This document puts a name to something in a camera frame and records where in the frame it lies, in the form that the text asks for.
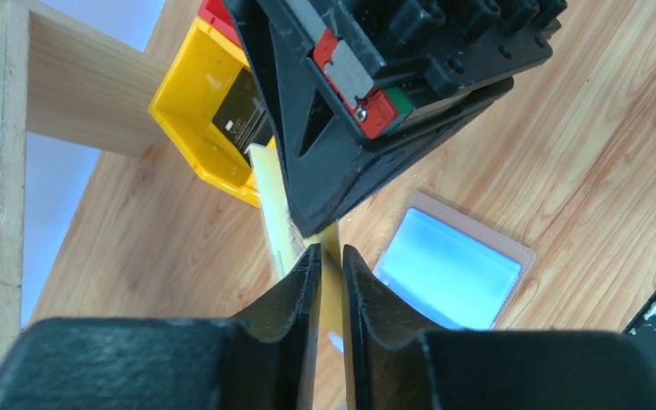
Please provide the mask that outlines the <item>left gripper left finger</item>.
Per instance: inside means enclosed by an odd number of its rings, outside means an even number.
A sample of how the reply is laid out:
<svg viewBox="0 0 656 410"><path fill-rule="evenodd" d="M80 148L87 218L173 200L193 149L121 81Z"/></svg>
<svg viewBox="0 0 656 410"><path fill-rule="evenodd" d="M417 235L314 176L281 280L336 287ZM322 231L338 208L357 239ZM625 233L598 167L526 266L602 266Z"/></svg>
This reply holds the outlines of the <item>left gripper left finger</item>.
<svg viewBox="0 0 656 410"><path fill-rule="evenodd" d="M0 366L0 409L309 409L322 253L229 318L45 319Z"/></svg>

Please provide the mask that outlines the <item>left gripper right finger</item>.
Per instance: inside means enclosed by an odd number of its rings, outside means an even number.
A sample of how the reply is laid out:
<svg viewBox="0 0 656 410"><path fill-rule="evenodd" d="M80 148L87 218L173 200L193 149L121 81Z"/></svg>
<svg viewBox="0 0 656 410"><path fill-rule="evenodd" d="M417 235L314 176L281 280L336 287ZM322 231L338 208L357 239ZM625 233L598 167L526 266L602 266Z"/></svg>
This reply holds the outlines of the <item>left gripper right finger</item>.
<svg viewBox="0 0 656 410"><path fill-rule="evenodd" d="M607 331L451 331L343 249L351 409L656 409L656 372Z"/></svg>

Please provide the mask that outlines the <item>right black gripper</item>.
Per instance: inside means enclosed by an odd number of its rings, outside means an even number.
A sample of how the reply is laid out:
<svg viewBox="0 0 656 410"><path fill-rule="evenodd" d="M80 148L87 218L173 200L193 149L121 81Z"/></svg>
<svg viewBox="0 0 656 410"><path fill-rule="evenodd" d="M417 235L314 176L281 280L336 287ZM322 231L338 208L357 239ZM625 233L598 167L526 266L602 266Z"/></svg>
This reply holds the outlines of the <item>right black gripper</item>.
<svg viewBox="0 0 656 410"><path fill-rule="evenodd" d="M548 60L564 1L229 1L311 236Z"/></svg>

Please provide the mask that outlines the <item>pink leather card holder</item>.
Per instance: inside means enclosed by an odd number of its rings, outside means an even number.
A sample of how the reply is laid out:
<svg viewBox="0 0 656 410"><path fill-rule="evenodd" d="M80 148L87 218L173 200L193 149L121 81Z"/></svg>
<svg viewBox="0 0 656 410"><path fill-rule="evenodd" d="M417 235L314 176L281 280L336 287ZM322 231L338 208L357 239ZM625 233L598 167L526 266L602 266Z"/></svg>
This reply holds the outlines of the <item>pink leather card holder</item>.
<svg viewBox="0 0 656 410"><path fill-rule="evenodd" d="M440 326L486 331L535 261L522 243L417 192L373 274Z"/></svg>

